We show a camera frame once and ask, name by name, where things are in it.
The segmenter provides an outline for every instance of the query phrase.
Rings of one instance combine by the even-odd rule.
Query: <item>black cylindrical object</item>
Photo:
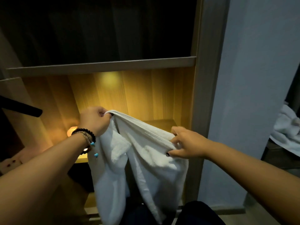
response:
[[[3,96],[0,96],[0,106],[8,110],[17,111],[19,113],[34,117],[39,117],[43,113],[43,110],[41,109],[27,105],[25,103],[17,102],[9,98],[5,98]]]

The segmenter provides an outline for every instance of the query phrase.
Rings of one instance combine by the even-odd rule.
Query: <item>towel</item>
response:
[[[300,156],[300,119],[286,104],[282,106],[270,139],[284,149]]]
[[[126,205],[127,160],[140,194],[162,224],[165,214],[176,211],[182,196],[188,160],[165,155],[179,149],[173,134],[115,110],[107,131],[88,153],[98,212],[104,225],[120,223]]]

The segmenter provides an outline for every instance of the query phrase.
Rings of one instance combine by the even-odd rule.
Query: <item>dark pants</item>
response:
[[[163,225],[171,225],[175,212],[169,213]],[[126,210],[120,225],[157,225],[145,204],[126,204]],[[201,201],[192,201],[182,208],[176,225],[225,225],[219,216]]]

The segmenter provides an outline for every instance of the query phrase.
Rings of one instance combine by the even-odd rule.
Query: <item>fabric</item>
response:
[[[270,139],[284,149],[300,156],[300,119],[284,104],[279,112]]]
[[[175,214],[168,215],[163,225],[171,225]],[[120,225],[156,225],[156,221],[145,205],[126,204]],[[192,201],[183,206],[176,225],[225,225],[223,220],[201,201]]]
[[[188,160],[171,158],[173,134],[118,111],[88,153],[97,208],[104,225],[119,224],[126,206],[125,165],[130,162],[141,196],[157,223],[174,212],[182,196]]]

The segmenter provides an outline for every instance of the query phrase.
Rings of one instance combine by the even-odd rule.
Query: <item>white cloth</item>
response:
[[[271,140],[284,149],[300,156],[300,119],[295,112],[283,105],[271,133]]]
[[[118,111],[108,112],[114,114],[110,125],[88,153],[101,220],[104,225],[117,225],[122,219],[126,198],[125,165],[129,159],[141,196],[161,224],[164,212],[176,211],[178,207],[188,160],[165,155],[176,149],[169,141],[173,134]]]

